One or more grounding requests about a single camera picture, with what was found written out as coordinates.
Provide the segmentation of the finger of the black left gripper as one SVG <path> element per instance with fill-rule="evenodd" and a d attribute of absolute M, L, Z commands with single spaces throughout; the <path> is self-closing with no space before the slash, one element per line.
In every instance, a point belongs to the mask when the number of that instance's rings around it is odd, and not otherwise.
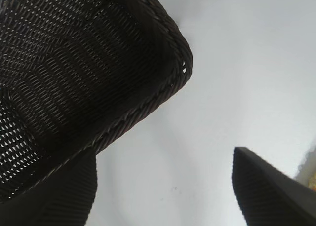
<path fill-rule="evenodd" d="M 249 226 L 316 224 L 316 193 L 246 147 L 234 149 L 232 186 Z"/>
<path fill-rule="evenodd" d="M 97 192 L 97 164 L 86 151 L 28 192 L 0 206 L 2 226 L 83 226 Z"/>

